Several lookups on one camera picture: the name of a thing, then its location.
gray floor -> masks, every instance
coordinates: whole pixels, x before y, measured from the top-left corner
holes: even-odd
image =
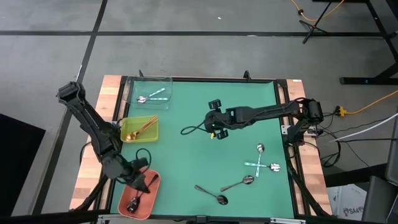
[[[297,3],[311,18],[325,7],[309,0]],[[385,1],[372,3],[386,29],[397,30],[398,22]],[[101,0],[0,0],[0,5],[0,30],[92,30]],[[290,0],[112,0],[100,30],[305,31],[299,19]],[[364,4],[343,4],[319,26],[332,32],[377,31]],[[31,209],[65,111],[55,94],[76,78],[88,38],[0,36],[0,113],[47,130],[15,215]],[[141,69],[145,75],[241,77],[249,70],[252,77],[303,80],[307,97],[321,101],[324,111],[336,105],[354,111],[396,90],[395,86],[342,86],[338,82],[341,76],[373,77],[393,63],[380,38],[314,38],[305,45],[301,41],[298,37],[97,37],[83,84],[88,101],[95,105],[103,75],[132,75]],[[335,118],[330,130],[389,116],[396,111],[397,98],[356,116]],[[392,123],[387,123],[362,137],[389,138],[391,131]],[[73,118],[43,212],[68,210],[79,150],[86,138]],[[322,156],[337,150],[329,140],[318,140]],[[386,161],[388,142],[351,145],[369,165]],[[364,166],[343,145],[336,167]],[[324,173],[336,170],[324,169]]]

clear plastic container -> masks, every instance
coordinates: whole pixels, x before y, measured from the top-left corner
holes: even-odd
[[[132,87],[126,100],[133,108],[167,110],[172,97],[171,77],[128,77],[127,84]]]
[[[121,120],[121,132],[120,140],[126,143],[140,143],[140,142],[153,142],[157,141],[159,138],[159,120],[153,125],[149,126],[145,131],[137,135],[135,140],[127,140],[126,136],[133,131],[138,131],[141,127],[148,122],[154,116],[142,116],[142,117],[132,117],[123,118]]]

green table surface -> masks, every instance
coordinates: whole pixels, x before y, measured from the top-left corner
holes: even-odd
[[[156,91],[158,86],[154,84],[153,89]],[[180,134],[182,128],[200,124],[210,110],[208,102],[217,98],[221,100],[222,111],[235,106],[256,108],[276,104],[273,83],[174,82],[168,110],[130,108],[129,117],[159,115],[158,141],[124,143],[121,152],[130,161],[139,148],[150,150],[150,168],[161,176],[152,214],[293,218],[278,119],[229,131],[229,136],[222,140],[210,139],[208,133],[200,130]],[[280,172],[260,168],[259,177],[251,185],[240,184],[221,193],[221,187],[239,182],[245,175],[255,176],[256,168],[244,166],[244,162],[257,163],[258,143],[265,145],[261,163],[278,163]],[[140,156],[146,156],[145,152],[140,152]],[[229,203],[220,205],[212,196],[195,190],[195,185],[225,195]],[[111,213],[118,213],[123,188],[116,182]]]

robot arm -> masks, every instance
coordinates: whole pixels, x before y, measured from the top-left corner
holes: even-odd
[[[301,146],[304,144],[303,135],[307,129],[323,121],[320,103],[313,99],[299,98],[289,103],[262,108],[238,106],[226,109],[225,113],[221,112],[220,106],[220,100],[209,102],[211,111],[206,114],[204,121],[206,131],[218,139],[228,137],[225,129],[243,129],[256,121],[293,116],[298,122],[287,129],[285,141]]]
[[[128,186],[149,193],[144,183],[145,175],[139,170],[148,165],[147,159],[128,162],[120,155],[122,142],[119,127],[105,122],[86,101],[85,95],[83,85],[76,82],[70,82],[58,90],[59,102],[67,106],[80,122],[82,130],[90,135],[104,174],[110,179],[121,178]]]

white cable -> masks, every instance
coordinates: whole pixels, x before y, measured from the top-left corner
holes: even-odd
[[[344,136],[344,137],[341,137],[341,138],[338,138],[338,139],[332,140],[332,141],[330,141],[330,142],[339,141],[339,140],[342,140],[342,139],[344,139],[344,138],[349,138],[349,137],[351,137],[351,136],[355,136],[355,135],[357,135],[357,134],[364,133],[364,132],[366,132],[366,131],[369,131],[369,130],[371,130],[371,129],[373,129],[373,128],[377,127],[377,126],[380,126],[380,125],[384,124],[385,122],[387,122],[387,121],[391,120],[392,118],[395,118],[396,116],[398,116],[398,113],[396,113],[396,114],[392,115],[392,116],[391,116],[391,117],[389,117],[388,119],[385,119],[384,121],[382,121],[382,122],[380,122],[380,123],[378,123],[378,124],[376,124],[376,125],[374,125],[374,126],[371,126],[370,128],[367,128],[367,129],[365,129],[365,130],[362,130],[362,131],[358,131],[357,133],[354,133],[354,134],[349,134],[349,135],[347,135],[347,136]]]

